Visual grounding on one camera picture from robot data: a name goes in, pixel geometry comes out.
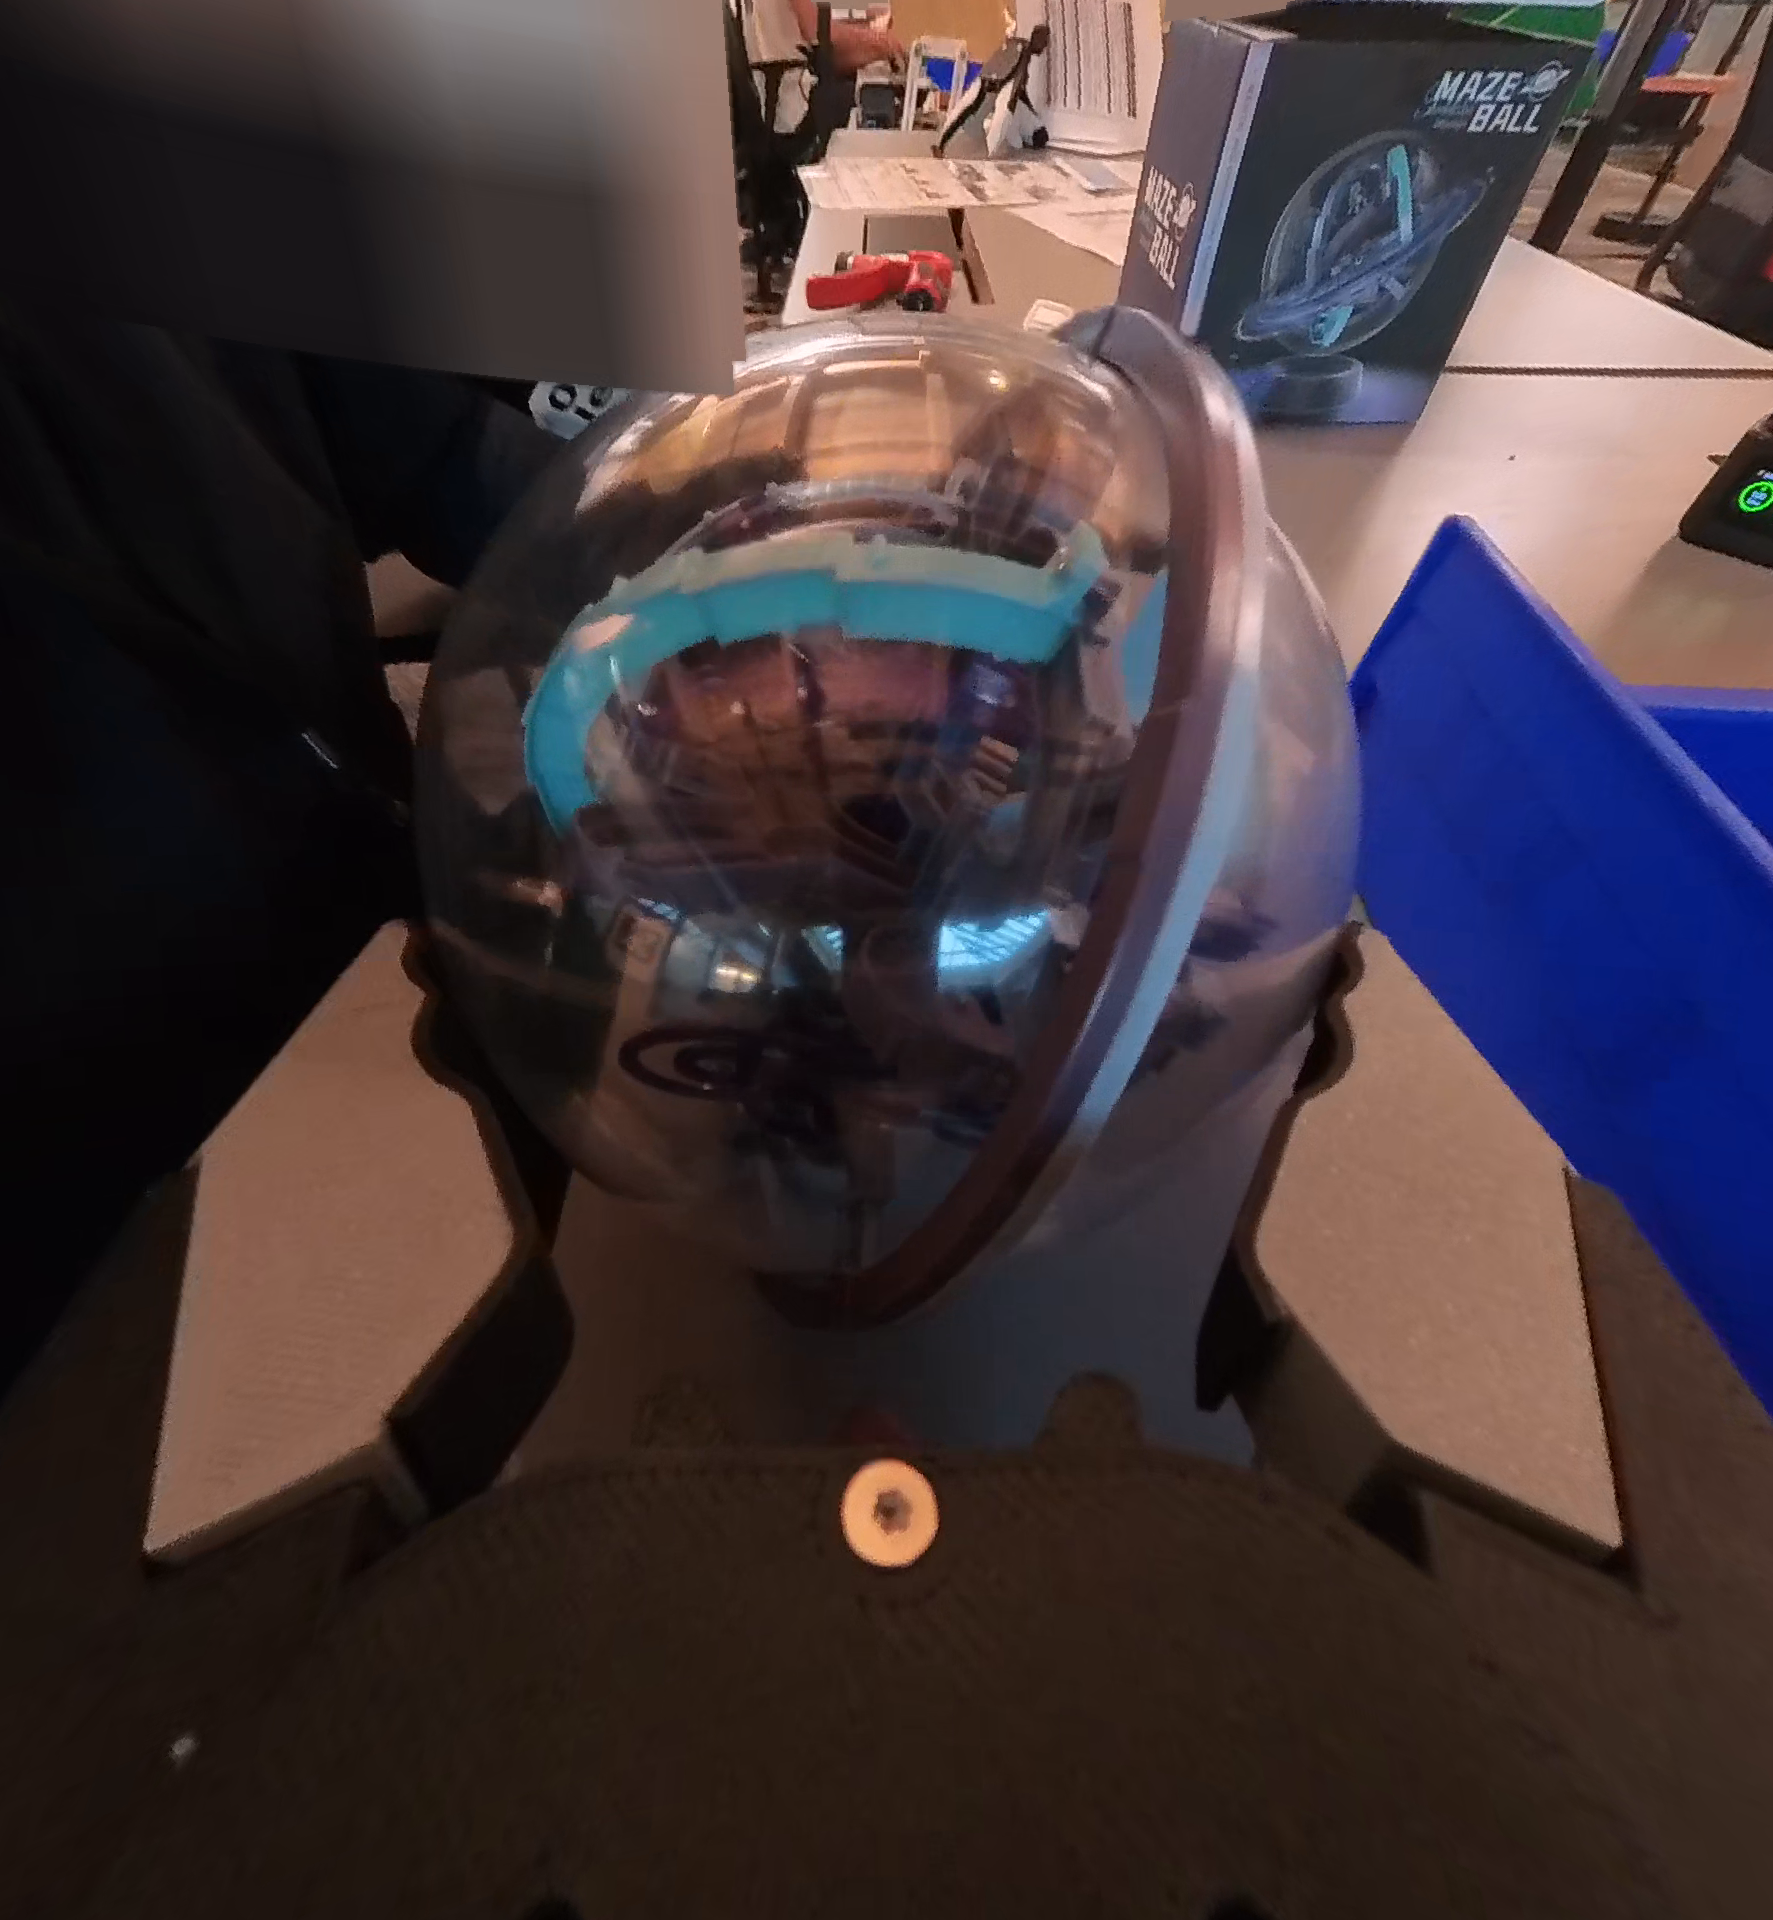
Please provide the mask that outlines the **person's dark clothing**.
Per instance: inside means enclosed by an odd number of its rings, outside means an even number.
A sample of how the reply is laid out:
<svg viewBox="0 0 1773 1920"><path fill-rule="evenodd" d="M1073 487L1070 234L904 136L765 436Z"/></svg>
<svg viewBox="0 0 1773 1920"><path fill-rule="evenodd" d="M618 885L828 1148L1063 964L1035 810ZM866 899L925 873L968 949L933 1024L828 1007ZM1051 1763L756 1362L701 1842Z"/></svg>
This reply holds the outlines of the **person's dark clothing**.
<svg viewBox="0 0 1773 1920"><path fill-rule="evenodd" d="M0 299L0 1404L394 914L366 563L472 427L444 377Z"/></svg>

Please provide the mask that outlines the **clear plastic maze ball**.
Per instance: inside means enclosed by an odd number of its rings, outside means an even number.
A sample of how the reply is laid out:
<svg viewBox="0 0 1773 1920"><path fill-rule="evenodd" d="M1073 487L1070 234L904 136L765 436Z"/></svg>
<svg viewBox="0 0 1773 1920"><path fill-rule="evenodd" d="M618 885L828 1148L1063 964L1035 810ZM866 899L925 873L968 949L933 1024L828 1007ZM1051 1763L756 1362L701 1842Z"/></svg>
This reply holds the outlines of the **clear plastic maze ball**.
<svg viewBox="0 0 1773 1920"><path fill-rule="evenodd" d="M574 1173L874 1329L1308 1040L1356 718L1201 345L861 313L558 453L440 636L416 824L443 991Z"/></svg>

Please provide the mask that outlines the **dark printed toy box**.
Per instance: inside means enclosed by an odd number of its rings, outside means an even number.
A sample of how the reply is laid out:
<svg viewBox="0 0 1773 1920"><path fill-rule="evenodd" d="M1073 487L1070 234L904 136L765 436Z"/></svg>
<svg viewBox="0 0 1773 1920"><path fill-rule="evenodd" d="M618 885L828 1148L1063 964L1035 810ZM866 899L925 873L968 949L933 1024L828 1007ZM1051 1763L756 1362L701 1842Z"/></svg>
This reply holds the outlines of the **dark printed toy box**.
<svg viewBox="0 0 1773 1920"><path fill-rule="evenodd" d="M1592 59L1268 14L1165 30L1117 302L1256 422L1413 422Z"/></svg>

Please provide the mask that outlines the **red hand tool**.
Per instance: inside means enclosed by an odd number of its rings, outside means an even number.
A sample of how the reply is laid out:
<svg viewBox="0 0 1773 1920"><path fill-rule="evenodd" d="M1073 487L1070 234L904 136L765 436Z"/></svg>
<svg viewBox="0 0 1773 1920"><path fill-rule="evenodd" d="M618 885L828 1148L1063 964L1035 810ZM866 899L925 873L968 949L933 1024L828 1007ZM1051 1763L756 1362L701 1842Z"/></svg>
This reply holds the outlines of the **red hand tool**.
<svg viewBox="0 0 1773 1920"><path fill-rule="evenodd" d="M942 313L952 288L953 259L947 252L839 252L827 272L807 277L805 305L808 313Z"/></svg>

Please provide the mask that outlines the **white printed paper sheets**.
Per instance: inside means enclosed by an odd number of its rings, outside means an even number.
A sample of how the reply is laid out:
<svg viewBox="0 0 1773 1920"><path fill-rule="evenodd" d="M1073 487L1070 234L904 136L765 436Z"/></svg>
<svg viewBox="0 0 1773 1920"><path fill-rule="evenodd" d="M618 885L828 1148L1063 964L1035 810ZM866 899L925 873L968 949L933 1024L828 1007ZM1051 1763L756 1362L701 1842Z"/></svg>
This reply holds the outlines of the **white printed paper sheets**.
<svg viewBox="0 0 1773 1920"><path fill-rule="evenodd" d="M1138 192L1142 156L1024 154L953 159L834 154L799 169L812 208L858 214L1003 208L1106 208Z"/></svg>

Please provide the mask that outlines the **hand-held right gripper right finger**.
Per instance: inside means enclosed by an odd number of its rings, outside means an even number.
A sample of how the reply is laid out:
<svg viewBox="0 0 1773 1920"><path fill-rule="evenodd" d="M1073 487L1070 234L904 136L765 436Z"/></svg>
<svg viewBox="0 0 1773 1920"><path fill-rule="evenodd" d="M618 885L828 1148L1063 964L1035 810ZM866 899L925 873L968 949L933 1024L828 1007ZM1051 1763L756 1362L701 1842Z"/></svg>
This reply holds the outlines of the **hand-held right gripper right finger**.
<svg viewBox="0 0 1773 1920"><path fill-rule="evenodd" d="M1356 1520L1622 1547L1569 1163L1385 935L1332 958L1201 1323L1201 1404Z"/></svg>

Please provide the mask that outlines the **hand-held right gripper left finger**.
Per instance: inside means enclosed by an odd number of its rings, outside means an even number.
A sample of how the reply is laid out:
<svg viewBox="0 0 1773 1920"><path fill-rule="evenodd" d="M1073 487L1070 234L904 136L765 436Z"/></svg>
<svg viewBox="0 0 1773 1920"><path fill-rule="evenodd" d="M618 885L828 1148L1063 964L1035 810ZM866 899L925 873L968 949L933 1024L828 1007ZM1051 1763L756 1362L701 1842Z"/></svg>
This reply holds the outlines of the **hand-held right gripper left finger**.
<svg viewBox="0 0 1773 1920"><path fill-rule="evenodd" d="M571 1317L533 1200L412 932L384 925L201 1146L144 1557L328 1495L399 1528L510 1466Z"/></svg>

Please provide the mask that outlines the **blue plastic bin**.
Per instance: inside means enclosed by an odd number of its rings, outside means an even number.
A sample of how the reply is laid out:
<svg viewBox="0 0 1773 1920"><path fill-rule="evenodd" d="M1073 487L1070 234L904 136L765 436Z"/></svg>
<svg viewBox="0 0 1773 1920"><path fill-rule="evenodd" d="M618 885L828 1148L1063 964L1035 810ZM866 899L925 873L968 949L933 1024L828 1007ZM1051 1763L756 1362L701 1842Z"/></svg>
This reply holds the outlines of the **blue plastic bin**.
<svg viewBox="0 0 1773 1920"><path fill-rule="evenodd" d="M1622 686L1450 515L1351 697L1370 920L1773 1419L1773 691Z"/></svg>

